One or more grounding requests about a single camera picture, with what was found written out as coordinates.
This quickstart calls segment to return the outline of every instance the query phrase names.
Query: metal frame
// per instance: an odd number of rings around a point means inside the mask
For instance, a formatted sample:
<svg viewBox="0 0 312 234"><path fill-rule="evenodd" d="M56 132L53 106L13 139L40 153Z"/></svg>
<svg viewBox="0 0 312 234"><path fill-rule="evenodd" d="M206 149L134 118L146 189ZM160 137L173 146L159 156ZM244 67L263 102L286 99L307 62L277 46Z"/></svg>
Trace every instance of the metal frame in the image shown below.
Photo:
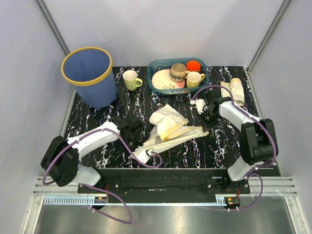
<svg viewBox="0 0 312 234"><path fill-rule="evenodd" d="M264 38L262 39L262 42L260 43L255 55L253 56L252 61L250 62L249 66L247 67L247 71L251 72L253 69L254 65L258 61L258 58L260 57L262 51L264 50L264 47L267 45L268 41L270 40L273 32L277 28L279 22L281 21L282 17L284 16L286 10L290 6L291 2L293 0L283 0L280 8L278 9L271 25L269 26L269 29L267 30Z"/></svg>
<svg viewBox="0 0 312 234"><path fill-rule="evenodd" d="M249 195L241 195L242 197L257 197L260 191L260 181L256 177L251 177L249 180L251 193ZM294 226L294 229L297 234L309 234L309 228L303 216L300 203L297 197L297 192L293 184L293 180L291 177L263 177L263 196L281 196L285 199L288 211ZM69 196L69 197L77 197L77 196L93 196L93 194L78 194L78 184L70 183L65 187L58 187L55 184L44 186L42 184L42 177L39 177L36 182L36 187L34 189L34 193L32 196L32 202L29 209L29 215L27 222L25 224L25 228L23 230L24 234L34 234L37 226L37 222L39 219L39 215L44 204L44 199L48 195L53 196ZM219 197L226 197L229 195L218 195ZM151 206L155 204L136 204L131 203L128 204L130 206ZM156 204L162 206L203 206L203 204Z"/></svg>
<svg viewBox="0 0 312 234"><path fill-rule="evenodd" d="M62 48L65 55L69 54L70 51L62 38L46 4L44 3L44 0L35 0L35 2L38 4L40 10L42 11L48 25L50 26L53 34L55 35L60 47ZM285 14L287 8L289 7L292 0L284 0L280 9L278 10L273 22L271 23L266 35L264 36L255 56L252 59L252 62L248 66L247 69L245 69L246 76L248 78L253 99L256 105L256 108L258 110L259 116L264 117L263 109L261 107L261 104L259 102L258 94L256 92L256 89L254 87L254 82L251 77L250 71L254 67L255 63L257 62L259 56L261 55L265 45L267 44L268 40L270 39L272 33L276 29L278 23L280 22L282 16ZM75 97L75 90L72 89L67 105L66 110L62 119L61 126L59 128L59 134L64 135L67 120L72 108L72 104ZM277 159L277 165L280 170L281 175L283 175L280 163ZM296 189L293 184L293 180L291 177L263 177L263 183L264 183L264 191L263 196L282 196L284 197L287 207L290 213L290 217L292 219L292 223L294 225L296 233L304 233L308 234L309 229L307 226L307 223L305 221L305 218L303 216L301 206L297 197ZM241 195L241 196L257 196L259 190L260 190L260 182L257 178L251 177L249 179L249 185L251 194L249 195ZM23 229L24 234L34 234L37 226L37 222L39 219L39 215L42 209L42 206L44 204L44 198L47 195L53 195L53 196L62 196L62 195L68 195L68 196L86 196L88 194L77 194L78 190L78 184L70 183L69 185L65 187L58 187L57 185L49 185L49 186L43 186L42 184L42 177L39 177L36 182L36 187L34 189L33 195L31 197L31 202L28 207L28 217L25 222L25 226Z"/></svg>
<svg viewBox="0 0 312 234"><path fill-rule="evenodd" d="M258 92L255 89L254 80L253 80L253 78L251 76L251 73L247 71L247 68L244 68L244 71L245 71L245 74L246 74L246 77L247 77L247 80L248 80L248 83L249 83L249 86L250 86L251 93L253 95L253 101L254 101L255 107L257 109L258 115L259 115L260 118L266 118L265 115L264 115L264 111L263 111L262 105L260 103ZM284 175L283 174L283 170L282 170L282 167L281 167L281 164L280 164L280 161L279 161L278 157L276 158L276 164L277 164L279 173L283 176Z"/></svg>

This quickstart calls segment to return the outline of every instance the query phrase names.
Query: mug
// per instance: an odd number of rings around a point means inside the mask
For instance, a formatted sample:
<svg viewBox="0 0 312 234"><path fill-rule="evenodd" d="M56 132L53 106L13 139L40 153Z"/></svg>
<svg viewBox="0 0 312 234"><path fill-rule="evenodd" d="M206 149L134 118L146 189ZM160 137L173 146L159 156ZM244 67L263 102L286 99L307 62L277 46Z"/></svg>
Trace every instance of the mug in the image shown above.
<svg viewBox="0 0 312 234"><path fill-rule="evenodd" d="M198 72L190 72L187 75L186 86L188 88L198 87L205 76L205 74L200 74Z"/></svg>
<svg viewBox="0 0 312 234"><path fill-rule="evenodd" d="M187 73L189 71L186 70L183 64L176 63L170 69L170 79L175 82L181 82L185 79Z"/></svg>
<svg viewBox="0 0 312 234"><path fill-rule="evenodd" d="M122 77L127 89L130 91L137 89L137 87L140 87L143 84L143 81L137 78L136 71L128 70L123 73Z"/></svg>
<svg viewBox="0 0 312 234"><path fill-rule="evenodd" d="M190 72L200 72L200 63L191 60L186 64L186 69Z"/></svg>

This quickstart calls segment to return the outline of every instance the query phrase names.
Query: white paper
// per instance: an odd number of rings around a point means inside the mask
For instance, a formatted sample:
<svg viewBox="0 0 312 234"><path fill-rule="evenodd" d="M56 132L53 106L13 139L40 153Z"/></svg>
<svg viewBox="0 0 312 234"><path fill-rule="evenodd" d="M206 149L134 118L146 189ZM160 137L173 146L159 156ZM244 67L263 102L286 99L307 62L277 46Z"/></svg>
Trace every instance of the white paper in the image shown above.
<svg viewBox="0 0 312 234"><path fill-rule="evenodd" d="M245 95L241 80L238 78L231 79L230 83L221 82L221 86L228 88L233 94L234 101L239 106L243 106L245 103ZM230 94L225 89L221 89L221 95L223 98L230 97Z"/></svg>
<svg viewBox="0 0 312 234"><path fill-rule="evenodd" d="M189 131L169 140L161 140L160 137L157 134L157 127L155 126L150 134L150 138L143 143L143 148L145 150L151 150L156 153L161 153L166 150L169 150L179 144L184 143L185 141L188 141L192 138L198 138L198 137L204 137L208 135L207 132L203 132L202 127L198 126L184 126L186 128L189 128Z"/></svg>
<svg viewBox="0 0 312 234"><path fill-rule="evenodd" d="M170 134L188 123L188 120L169 104L152 113L149 121L151 124L157 125L157 133L162 140L175 137L177 133L171 137Z"/></svg>

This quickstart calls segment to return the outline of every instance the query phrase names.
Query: gray wall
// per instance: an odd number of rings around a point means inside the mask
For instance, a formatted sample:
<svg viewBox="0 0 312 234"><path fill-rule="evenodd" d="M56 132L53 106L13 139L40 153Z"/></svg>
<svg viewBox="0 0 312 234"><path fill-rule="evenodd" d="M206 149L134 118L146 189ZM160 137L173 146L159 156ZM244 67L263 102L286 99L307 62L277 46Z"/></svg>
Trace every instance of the gray wall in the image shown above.
<svg viewBox="0 0 312 234"><path fill-rule="evenodd" d="M293 1L252 76L266 117L274 120L279 159L292 176L312 230L312 1Z"/></svg>
<svg viewBox="0 0 312 234"><path fill-rule="evenodd" d="M108 50L115 66L202 59L244 65L283 0L45 0L72 51Z"/></svg>
<svg viewBox="0 0 312 234"><path fill-rule="evenodd" d="M0 233L16 234L70 86L64 58L34 0L0 1Z"/></svg>

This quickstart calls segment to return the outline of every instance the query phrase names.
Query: black marble tabletop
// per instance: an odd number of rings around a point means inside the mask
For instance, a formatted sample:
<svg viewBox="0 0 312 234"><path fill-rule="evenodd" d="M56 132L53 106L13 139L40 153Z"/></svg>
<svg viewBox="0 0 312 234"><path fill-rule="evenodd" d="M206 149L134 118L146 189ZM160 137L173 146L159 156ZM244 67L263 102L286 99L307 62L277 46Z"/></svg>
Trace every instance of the black marble tabletop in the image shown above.
<svg viewBox="0 0 312 234"><path fill-rule="evenodd" d="M143 80L143 85L133 92L125 88L122 74L132 69ZM232 78L242 81L245 93L244 109L253 115L258 115L253 96L243 67L208 66L210 84L220 84L221 81L230 82ZM190 94L158 96L152 92L146 82L147 67L114 67L113 68L117 99L108 107L96 111L87 106L79 97L75 96L73 107L68 119L65 137L73 137L88 132L102 125L109 117L118 115L123 118L137 116L141 119L143 130L136 137L145 142L150 135L152 125L149 123L151 114L170 104L189 120L187 125L200 126L196 117L197 110L190 105ZM205 137L192 139L166 152L161 153L162 168L228 168L240 156L239 131L226 119L221 118L215 127ZM98 168L141 168L136 161L129 159L121 143L117 140L103 145L86 155L81 163L85 166ZM150 160L148 164L157 164Z"/></svg>

